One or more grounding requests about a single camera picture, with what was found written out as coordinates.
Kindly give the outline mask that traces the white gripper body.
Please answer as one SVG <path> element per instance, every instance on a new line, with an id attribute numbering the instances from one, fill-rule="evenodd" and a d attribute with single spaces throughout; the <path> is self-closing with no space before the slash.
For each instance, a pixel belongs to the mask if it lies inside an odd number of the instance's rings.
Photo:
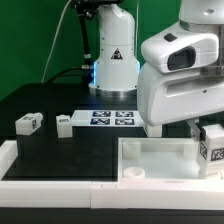
<path id="1" fill-rule="evenodd" d="M 224 77 L 200 70 L 161 74 L 145 63 L 138 77 L 137 107 L 151 126 L 224 111 Z"/>

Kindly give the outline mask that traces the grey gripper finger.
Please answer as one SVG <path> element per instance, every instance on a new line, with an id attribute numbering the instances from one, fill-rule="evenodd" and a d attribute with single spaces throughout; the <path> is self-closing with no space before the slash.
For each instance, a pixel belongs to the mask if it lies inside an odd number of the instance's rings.
<path id="1" fill-rule="evenodd" d="M 205 140 L 205 129 L 200 125 L 198 118 L 188 119 L 187 124 L 190 127 L 191 138 L 194 141 L 204 141 Z"/>

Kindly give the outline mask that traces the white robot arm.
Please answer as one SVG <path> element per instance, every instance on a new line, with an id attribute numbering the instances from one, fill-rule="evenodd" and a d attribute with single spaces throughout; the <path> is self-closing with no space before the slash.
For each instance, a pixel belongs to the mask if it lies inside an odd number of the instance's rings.
<path id="1" fill-rule="evenodd" d="M 90 92 L 135 93 L 146 124 L 185 120 L 203 140 L 197 119 L 224 110 L 224 0 L 182 0 L 179 21 L 142 43 L 144 65 L 134 55 L 135 21 L 120 1 L 81 0 L 84 15 L 97 10 L 100 22 Z"/>

